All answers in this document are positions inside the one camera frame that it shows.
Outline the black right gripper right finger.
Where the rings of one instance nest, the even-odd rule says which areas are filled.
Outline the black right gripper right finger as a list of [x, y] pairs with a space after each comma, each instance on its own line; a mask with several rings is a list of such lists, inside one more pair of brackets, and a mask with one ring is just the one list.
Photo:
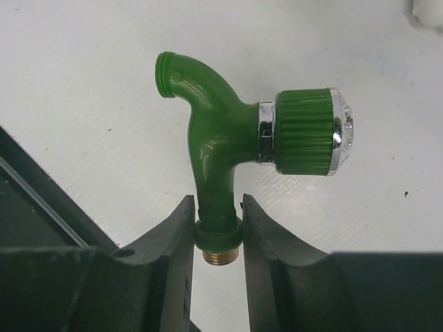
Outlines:
[[323, 252], [245, 195], [252, 331], [441, 331], [442, 254]]

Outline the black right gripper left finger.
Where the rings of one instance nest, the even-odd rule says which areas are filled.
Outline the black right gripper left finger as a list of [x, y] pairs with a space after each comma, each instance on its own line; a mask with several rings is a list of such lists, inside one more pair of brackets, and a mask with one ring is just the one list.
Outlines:
[[188, 331], [194, 199], [114, 254], [4, 248], [2, 331]]

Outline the green plastic faucet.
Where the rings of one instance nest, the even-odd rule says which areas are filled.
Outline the green plastic faucet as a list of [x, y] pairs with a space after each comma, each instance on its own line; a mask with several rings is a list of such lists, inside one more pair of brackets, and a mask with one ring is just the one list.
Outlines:
[[249, 104], [211, 67], [170, 51], [156, 58], [155, 82], [162, 97], [181, 98], [191, 108], [188, 150], [199, 206], [195, 244], [209, 264], [226, 265], [239, 254], [238, 165], [332, 176], [350, 156], [354, 117], [337, 89], [286, 90]]

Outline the white elbow pipe fitting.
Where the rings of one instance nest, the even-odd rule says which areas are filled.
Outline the white elbow pipe fitting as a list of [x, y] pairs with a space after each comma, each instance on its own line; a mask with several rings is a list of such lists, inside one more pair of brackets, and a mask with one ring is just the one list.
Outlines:
[[442, 34], [442, 0], [404, 1], [404, 15], [413, 28]]

